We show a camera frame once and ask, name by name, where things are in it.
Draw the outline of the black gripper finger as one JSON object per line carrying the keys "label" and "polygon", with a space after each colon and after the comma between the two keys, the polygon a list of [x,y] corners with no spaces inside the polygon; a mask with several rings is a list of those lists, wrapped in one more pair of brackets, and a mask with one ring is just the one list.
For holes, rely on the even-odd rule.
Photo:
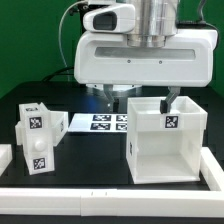
{"label": "black gripper finger", "polygon": [[110,112],[117,112],[119,107],[119,100],[113,96],[113,86],[111,84],[103,85],[103,92],[108,99],[108,107]]}
{"label": "black gripper finger", "polygon": [[174,102],[174,100],[178,97],[180,94],[180,87],[174,87],[171,86],[168,88],[169,94],[166,96],[164,100],[160,101],[160,113],[165,114],[169,113],[171,110],[171,105]]}

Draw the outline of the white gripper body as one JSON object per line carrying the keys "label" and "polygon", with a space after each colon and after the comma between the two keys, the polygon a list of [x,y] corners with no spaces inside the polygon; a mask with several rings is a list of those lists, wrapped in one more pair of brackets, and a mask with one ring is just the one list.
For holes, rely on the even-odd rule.
{"label": "white gripper body", "polygon": [[82,84],[204,87],[212,79],[217,32],[180,29],[161,48],[130,47],[124,34],[85,33],[74,76]]}

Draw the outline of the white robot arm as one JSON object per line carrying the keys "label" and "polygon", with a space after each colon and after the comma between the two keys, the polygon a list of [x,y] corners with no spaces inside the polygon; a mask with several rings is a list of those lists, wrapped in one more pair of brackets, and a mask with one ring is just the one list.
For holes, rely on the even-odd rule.
{"label": "white robot arm", "polygon": [[101,84],[108,99],[115,85],[166,86],[160,111],[168,113],[182,87],[212,79],[218,32],[177,27],[180,0],[103,0],[83,17],[86,32],[76,50],[74,76]]}

